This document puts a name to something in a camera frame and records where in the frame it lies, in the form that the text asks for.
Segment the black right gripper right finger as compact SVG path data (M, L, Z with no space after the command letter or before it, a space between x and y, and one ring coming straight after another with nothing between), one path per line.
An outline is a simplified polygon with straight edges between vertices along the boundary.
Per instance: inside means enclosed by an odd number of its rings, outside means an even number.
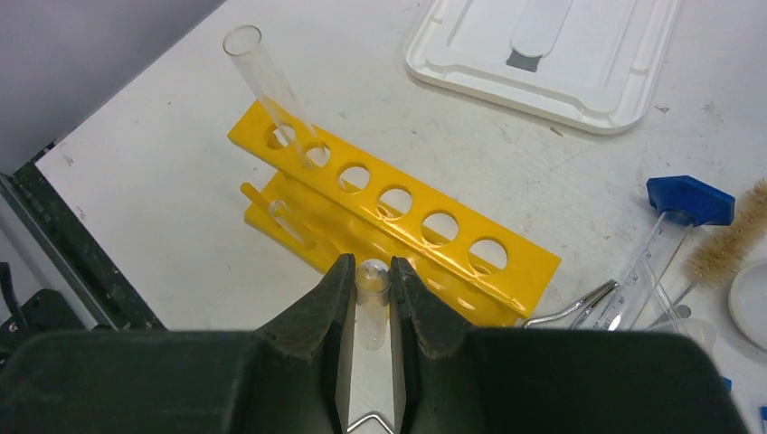
M393 258L399 433L744 433L709 356L648 332L479 327Z

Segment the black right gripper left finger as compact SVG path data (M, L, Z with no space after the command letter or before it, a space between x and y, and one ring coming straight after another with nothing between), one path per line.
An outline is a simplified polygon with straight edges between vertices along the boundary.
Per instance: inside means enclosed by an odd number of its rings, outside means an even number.
M37 335L1 374L4 433L343 433L355 258L253 331Z

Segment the yellow test tube rack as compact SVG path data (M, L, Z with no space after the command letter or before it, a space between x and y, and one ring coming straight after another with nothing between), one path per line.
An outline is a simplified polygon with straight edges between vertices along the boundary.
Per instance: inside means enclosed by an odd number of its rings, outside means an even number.
M243 184L244 219L319 272L343 253L358 260L407 259L427 288L478 326L512 326L529 317L560 265L553 253L447 195L326 132L326 165L307 168L277 147L274 123L253 104L230 141L272 166L262 188ZM285 202L309 227L303 247L269 215Z

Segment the clear glass test tube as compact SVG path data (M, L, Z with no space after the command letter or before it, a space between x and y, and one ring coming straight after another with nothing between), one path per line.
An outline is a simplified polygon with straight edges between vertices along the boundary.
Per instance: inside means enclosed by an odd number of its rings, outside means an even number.
M263 31L252 24L236 26L224 36L223 51L273 121L277 147L291 148L307 168L326 165L330 151L272 59Z

